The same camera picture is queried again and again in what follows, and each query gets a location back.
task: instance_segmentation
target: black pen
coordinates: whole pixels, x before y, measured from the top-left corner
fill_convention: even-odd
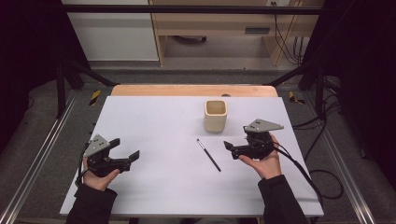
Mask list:
[[[206,155],[209,157],[210,160],[212,160],[213,164],[215,164],[216,168],[218,168],[219,172],[221,172],[218,164],[213,160],[213,158],[210,156],[209,152],[207,152],[206,148],[204,147],[204,145],[202,145],[201,141],[199,140],[199,138],[197,138],[197,142],[198,144],[201,146],[201,148],[204,150],[204,152],[206,153]]]

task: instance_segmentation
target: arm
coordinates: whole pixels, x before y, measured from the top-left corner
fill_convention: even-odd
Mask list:
[[[101,178],[87,171],[84,175],[84,184],[75,194],[76,200],[67,216],[66,224],[108,223],[117,193],[107,186],[119,173],[119,170],[114,170]]]
[[[274,147],[277,147],[276,138],[271,136]],[[251,166],[262,179],[259,182],[259,189],[265,203],[263,215],[265,224],[307,223],[286,177],[282,175],[276,150],[261,161],[254,161],[246,156],[240,156],[239,160]]]

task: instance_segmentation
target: forearm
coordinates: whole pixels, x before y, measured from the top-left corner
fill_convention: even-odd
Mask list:
[[[285,176],[262,179],[259,188],[265,203],[263,215],[265,224],[307,223]]]
[[[108,223],[117,193],[111,189],[100,191],[81,185],[76,200],[67,216],[66,224]]]

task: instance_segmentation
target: pen holder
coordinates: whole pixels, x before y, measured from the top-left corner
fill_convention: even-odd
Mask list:
[[[227,105],[221,100],[205,102],[205,130],[209,133],[221,133],[227,120]]]

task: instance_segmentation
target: aluminum floor rail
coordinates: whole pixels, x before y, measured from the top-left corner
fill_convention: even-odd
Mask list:
[[[312,113],[316,115],[317,112],[314,106],[315,100],[313,94],[303,91],[303,95]],[[339,153],[337,145],[332,140],[332,136],[330,135],[329,130],[326,127],[322,137],[324,139],[327,151],[329,152],[329,156],[332,159],[332,164],[334,165],[334,168],[337,171],[337,174],[339,175],[340,180],[345,187],[346,194],[348,195],[349,200],[352,203],[353,209],[355,210],[359,221],[361,222],[361,224],[374,224],[375,220],[370,211],[370,208],[368,207],[366,201],[361,195],[361,191],[356,185],[352,174],[349,172],[349,169],[347,168],[344,160]]]
[[[33,187],[33,184],[37,180],[38,175],[40,174],[41,168],[43,167],[48,155],[50,154],[53,145],[55,144],[56,139],[59,136],[72,108],[78,96],[78,91],[71,90],[70,96],[66,103],[66,110],[63,115],[56,119],[49,134],[47,135],[46,140],[35,156],[35,160],[30,166],[28,172],[26,173],[24,179],[22,180],[20,186],[18,187],[16,193],[11,199],[5,211],[3,211],[0,216],[0,224],[12,224],[17,218],[18,213],[21,211],[23,203],[25,202],[27,196],[29,195],[30,190]]]

